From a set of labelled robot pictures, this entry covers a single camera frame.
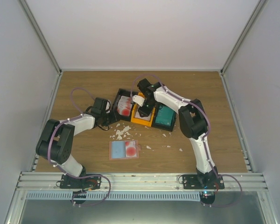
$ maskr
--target vent grille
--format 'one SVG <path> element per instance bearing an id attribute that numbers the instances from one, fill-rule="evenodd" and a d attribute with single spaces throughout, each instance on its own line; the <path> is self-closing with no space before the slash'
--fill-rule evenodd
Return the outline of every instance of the vent grille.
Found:
<path id="1" fill-rule="evenodd" d="M 85 198 L 77 200 L 102 200 L 105 192 L 87 192 Z M 29 191 L 29 200 L 70 200 L 71 191 Z M 200 201 L 199 192 L 111 192 L 107 200 L 118 201 Z"/>

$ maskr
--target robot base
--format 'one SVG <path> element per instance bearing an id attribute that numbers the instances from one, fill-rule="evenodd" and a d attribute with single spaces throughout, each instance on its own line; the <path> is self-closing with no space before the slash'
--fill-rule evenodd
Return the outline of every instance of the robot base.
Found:
<path id="1" fill-rule="evenodd" d="M 89 177 L 85 179 L 75 179 L 67 175 L 62 175 L 60 182 L 61 189 L 100 189 L 101 177 Z"/>
<path id="2" fill-rule="evenodd" d="M 207 184 L 205 184 L 205 186 L 203 187 L 200 183 L 200 181 L 198 180 L 198 175 L 197 174 L 184 174 L 182 175 L 182 184 L 183 184 L 183 188 L 184 189 L 203 189 L 203 190 L 207 190 L 207 189 L 217 189 L 217 187 L 219 189 L 224 189 L 224 182 L 223 182 L 223 178 L 220 177 L 219 179 L 215 178 L 213 179 L 211 182 L 208 182 Z"/>

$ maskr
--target red dot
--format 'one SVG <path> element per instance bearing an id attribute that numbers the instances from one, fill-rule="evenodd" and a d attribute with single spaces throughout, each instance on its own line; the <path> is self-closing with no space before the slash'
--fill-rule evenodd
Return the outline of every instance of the red dot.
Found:
<path id="1" fill-rule="evenodd" d="M 130 110 L 128 110 L 128 109 L 123 109 L 122 112 L 121 112 L 121 114 L 122 114 L 123 116 L 129 116 L 129 115 L 130 115 Z"/>
<path id="2" fill-rule="evenodd" d="M 126 155 L 127 156 L 134 156 L 134 155 L 136 155 L 136 149 L 134 147 L 127 148 Z"/>

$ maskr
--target paper debris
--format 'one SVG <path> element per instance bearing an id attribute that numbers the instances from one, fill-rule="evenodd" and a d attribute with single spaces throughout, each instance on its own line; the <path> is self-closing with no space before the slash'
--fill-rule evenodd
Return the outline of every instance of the paper debris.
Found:
<path id="1" fill-rule="evenodd" d="M 122 131 L 121 130 L 117 130 L 116 131 L 116 133 L 115 133 L 115 135 L 117 135 L 117 139 L 118 140 L 121 140 L 122 139 L 122 135 L 124 135 L 123 137 L 126 137 L 126 132 L 128 131 L 128 130 L 130 130 L 131 128 L 130 128 L 130 126 L 126 126 Z"/>

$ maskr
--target enclosure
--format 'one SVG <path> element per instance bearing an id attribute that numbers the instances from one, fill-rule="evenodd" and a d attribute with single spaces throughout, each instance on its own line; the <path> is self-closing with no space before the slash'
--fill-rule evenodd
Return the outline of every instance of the enclosure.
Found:
<path id="1" fill-rule="evenodd" d="M 79 115 L 75 87 L 113 104 L 143 74 L 202 102 L 211 157 L 242 187 L 223 177 L 214 205 L 241 195 L 238 204 L 207 208 L 204 190 L 179 181 L 196 173 L 179 119 L 172 131 L 120 120 L 74 137 L 73 157 L 111 181 L 84 204 L 111 189 L 105 202 L 73 207 L 74 190 L 56 185 L 62 173 L 35 154 L 46 122 Z M 82 91 L 73 98 L 93 104 Z M 121 138 L 138 141 L 139 157 L 110 160 L 127 126 Z M 89 220 L 280 223 L 280 0 L 0 1 L 0 223 Z"/>

